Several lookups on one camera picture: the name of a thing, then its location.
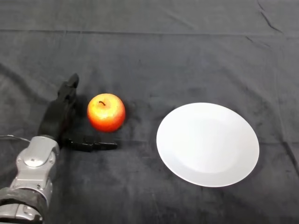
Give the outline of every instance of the apple stem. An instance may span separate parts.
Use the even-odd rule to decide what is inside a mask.
[[[104,106],[106,106],[106,104],[104,104],[104,102],[103,102],[103,101],[99,101],[99,103],[102,103]]]

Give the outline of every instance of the table surface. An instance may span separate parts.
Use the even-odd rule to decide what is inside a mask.
[[[80,76],[86,101],[119,96],[119,150],[62,150],[56,224],[299,222],[299,4],[295,0],[2,0],[0,134],[36,135],[61,82]],[[255,130],[260,158],[243,181],[205,188],[175,176],[157,152],[161,120],[192,102],[226,106]],[[0,141],[0,187],[26,146]]]

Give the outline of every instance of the plate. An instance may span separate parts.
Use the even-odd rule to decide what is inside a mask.
[[[256,134],[236,112],[216,104],[194,103],[170,112],[157,132],[165,165],[182,179],[223,187],[251,173],[259,156]]]

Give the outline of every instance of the robotic arm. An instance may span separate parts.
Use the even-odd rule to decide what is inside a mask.
[[[44,115],[37,136],[17,156],[18,174],[9,188],[0,190],[0,223],[47,223],[53,167],[63,146],[85,152],[117,148],[116,143],[104,143],[100,138],[65,133],[75,116],[78,83],[77,74],[63,82],[57,99],[50,103]]]

